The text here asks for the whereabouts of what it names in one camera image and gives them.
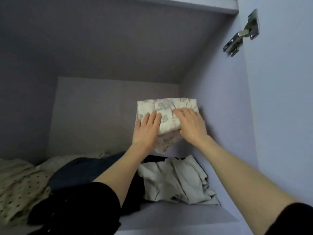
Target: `cabinet hinge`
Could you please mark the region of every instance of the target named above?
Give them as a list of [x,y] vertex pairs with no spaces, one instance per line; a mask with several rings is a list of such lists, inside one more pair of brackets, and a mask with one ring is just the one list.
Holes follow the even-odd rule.
[[226,53],[229,53],[230,56],[234,56],[239,52],[239,47],[243,44],[243,38],[249,37],[253,40],[260,34],[259,29],[259,19],[258,19],[258,10],[255,9],[248,16],[248,23],[245,26],[243,31],[239,31],[234,37],[224,46],[223,50]]

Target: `person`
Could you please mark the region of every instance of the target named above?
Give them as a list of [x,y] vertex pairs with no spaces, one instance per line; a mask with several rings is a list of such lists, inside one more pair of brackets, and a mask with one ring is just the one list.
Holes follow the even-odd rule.
[[[254,235],[312,234],[313,208],[298,203],[246,162],[219,146],[191,109],[175,109],[183,138],[208,159]],[[131,180],[153,149],[161,114],[153,111],[135,125],[132,145],[115,164],[70,197],[34,234],[114,234]]]

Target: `person's left hand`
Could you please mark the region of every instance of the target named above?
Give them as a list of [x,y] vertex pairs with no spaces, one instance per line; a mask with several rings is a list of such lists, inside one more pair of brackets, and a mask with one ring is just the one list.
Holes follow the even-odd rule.
[[151,114],[147,113],[142,121],[140,119],[137,120],[133,135],[133,145],[139,145],[149,153],[157,139],[161,117],[161,113],[157,114],[156,110],[154,110]]

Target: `person's right arm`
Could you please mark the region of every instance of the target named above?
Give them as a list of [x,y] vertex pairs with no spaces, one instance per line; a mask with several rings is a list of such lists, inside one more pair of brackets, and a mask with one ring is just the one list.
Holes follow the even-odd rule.
[[219,146],[208,136],[201,115],[191,109],[173,110],[180,134],[209,160],[224,188],[255,235],[263,235],[288,205],[296,202],[266,176]]

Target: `wardrobe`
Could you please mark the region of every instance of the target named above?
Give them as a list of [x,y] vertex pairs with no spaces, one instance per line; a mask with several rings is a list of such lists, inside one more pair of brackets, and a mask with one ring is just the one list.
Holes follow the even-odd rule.
[[[312,204],[312,57],[304,49],[312,30],[303,24],[312,7],[312,0],[1,0],[1,158],[38,165],[127,150],[137,101],[195,98],[219,144]],[[251,13],[260,34],[236,49],[231,40]],[[144,205],[121,218],[116,234],[252,234],[197,149],[181,141],[162,156],[190,154],[221,206]]]

